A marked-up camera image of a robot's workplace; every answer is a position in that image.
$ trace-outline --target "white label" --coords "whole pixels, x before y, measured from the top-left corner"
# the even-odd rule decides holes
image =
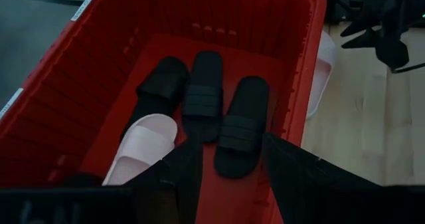
[[[11,99],[6,103],[6,105],[0,110],[0,119],[6,114],[7,110],[12,106],[12,104],[16,101],[16,99],[19,97],[19,95],[24,91],[23,88],[18,88],[16,90],[15,94],[12,96]]]
[[[88,4],[90,4],[91,1],[92,0],[85,0],[81,4],[80,8],[78,8],[77,12],[75,12],[75,15],[71,18],[71,21],[76,21],[80,17],[80,15],[84,12]]]

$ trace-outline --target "red storage bin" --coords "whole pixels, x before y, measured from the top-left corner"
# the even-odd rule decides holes
[[[325,0],[86,0],[2,110],[0,186],[54,185],[77,170],[105,176],[136,86],[161,58],[191,68],[201,50],[223,57],[223,112],[242,77],[261,76],[268,131],[300,145],[324,12]],[[181,130],[179,110],[174,118]],[[225,179],[214,151],[205,145],[197,223],[282,222],[261,164]]]

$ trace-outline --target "wooden floor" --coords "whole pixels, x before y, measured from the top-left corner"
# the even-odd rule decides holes
[[[346,26],[330,27],[337,64],[302,147],[375,183],[425,184],[425,68],[391,74],[374,49],[340,48]],[[402,40],[411,64],[425,62],[425,30]]]

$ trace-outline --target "robotic arm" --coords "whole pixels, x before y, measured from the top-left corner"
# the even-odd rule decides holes
[[[365,31],[348,41],[344,49],[375,48],[377,58],[391,72],[401,73],[425,66],[403,68],[409,62],[407,46],[401,34],[425,16],[425,0],[363,0],[363,8],[355,20],[341,33],[342,37]]]

